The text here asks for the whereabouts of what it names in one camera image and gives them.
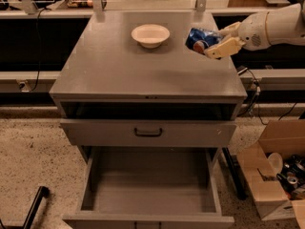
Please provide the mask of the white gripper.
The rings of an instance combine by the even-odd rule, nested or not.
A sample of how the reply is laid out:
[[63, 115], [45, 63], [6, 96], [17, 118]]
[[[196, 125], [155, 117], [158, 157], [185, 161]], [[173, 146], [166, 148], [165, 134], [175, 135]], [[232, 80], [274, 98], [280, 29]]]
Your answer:
[[211, 59], [219, 59], [237, 54], [242, 47], [248, 51], [268, 49], [271, 44], [267, 36], [267, 15], [266, 11], [254, 13], [241, 23], [235, 22], [221, 29], [221, 35], [232, 37], [226, 37], [220, 43], [209, 47], [204, 51], [205, 55]]

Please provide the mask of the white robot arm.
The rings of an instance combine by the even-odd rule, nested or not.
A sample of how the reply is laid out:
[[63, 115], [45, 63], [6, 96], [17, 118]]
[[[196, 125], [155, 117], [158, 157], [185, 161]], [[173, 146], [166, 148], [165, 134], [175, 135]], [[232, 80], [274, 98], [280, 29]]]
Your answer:
[[241, 49], [259, 51], [278, 44], [305, 45], [304, 9], [300, 4], [265, 10], [235, 22], [219, 33], [223, 39], [204, 54], [212, 59], [239, 53]]

